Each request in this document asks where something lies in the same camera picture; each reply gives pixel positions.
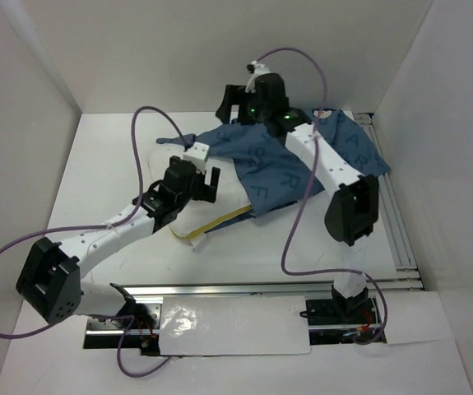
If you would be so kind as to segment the white pillow with yellow edge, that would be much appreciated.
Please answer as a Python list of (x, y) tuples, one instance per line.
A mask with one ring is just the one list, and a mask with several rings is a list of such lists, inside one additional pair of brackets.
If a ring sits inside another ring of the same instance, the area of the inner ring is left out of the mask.
[[(147, 154), (146, 179), (153, 182), (162, 179), (169, 166), (171, 156), (181, 156), (183, 149), (175, 144), (153, 146)], [(220, 169), (220, 180), (214, 203), (191, 201), (169, 225), (176, 239), (196, 247), (204, 239), (206, 232), (219, 225), (227, 225), (230, 220), (252, 210), (252, 205), (244, 187), (239, 181), (231, 159), (210, 157), (206, 169)]]

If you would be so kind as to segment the blue cartoon print pillowcase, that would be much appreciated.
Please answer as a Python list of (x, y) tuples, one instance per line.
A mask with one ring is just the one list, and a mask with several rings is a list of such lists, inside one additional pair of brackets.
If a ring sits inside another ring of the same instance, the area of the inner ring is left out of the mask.
[[(342, 110), (318, 112), (309, 109), (306, 113), (317, 115), (318, 131), (349, 165), (364, 175), (378, 177), (389, 172), (389, 165), (379, 155), (367, 133)], [(194, 142), (210, 147), (208, 159), (212, 156), (234, 162), (236, 174), (252, 205), (251, 211), (216, 228), (262, 216), (303, 198), (310, 168), (271, 137), (263, 125), (232, 122), (200, 134), (156, 139), (159, 145), (175, 144), (181, 147)]]

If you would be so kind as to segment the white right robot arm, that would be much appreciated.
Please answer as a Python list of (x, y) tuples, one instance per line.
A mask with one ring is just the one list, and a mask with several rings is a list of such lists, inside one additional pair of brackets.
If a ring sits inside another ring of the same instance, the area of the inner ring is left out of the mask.
[(359, 315), (369, 296), (364, 274), (369, 236), (378, 221), (379, 183), (350, 166), (317, 129), (317, 115), (290, 105), (277, 73), (254, 73), (245, 85), (225, 87), (216, 117), (230, 121), (233, 107), (243, 125), (263, 124), (267, 132), (311, 170), (330, 202), (323, 217), (327, 233), (339, 244), (343, 267), (334, 271), (332, 313), (342, 323)]

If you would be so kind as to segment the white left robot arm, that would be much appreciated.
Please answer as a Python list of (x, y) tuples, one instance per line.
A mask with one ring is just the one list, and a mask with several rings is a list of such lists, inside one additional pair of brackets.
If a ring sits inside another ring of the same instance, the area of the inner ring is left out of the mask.
[(98, 230), (82, 231), (59, 242), (47, 237), (36, 241), (16, 290), (49, 324), (87, 315), (106, 317), (116, 328), (128, 327), (135, 314), (146, 317), (146, 309), (122, 286), (98, 286), (84, 277), (129, 244), (175, 221), (190, 201), (215, 202), (219, 178), (220, 169), (207, 170), (204, 160), (172, 156), (163, 179)]

